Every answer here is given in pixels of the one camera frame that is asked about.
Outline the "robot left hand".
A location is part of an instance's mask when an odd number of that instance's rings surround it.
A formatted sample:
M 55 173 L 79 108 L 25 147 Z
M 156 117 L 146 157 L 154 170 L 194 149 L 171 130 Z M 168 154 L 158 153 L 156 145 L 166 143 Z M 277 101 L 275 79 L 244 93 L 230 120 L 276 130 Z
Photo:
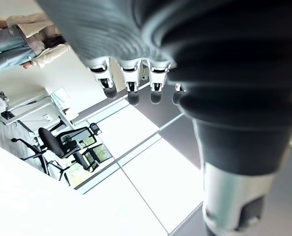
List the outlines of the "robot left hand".
M 292 137 L 292 0 L 40 0 L 86 67 L 148 59 L 193 121 L 210 236 L 242 236 Z

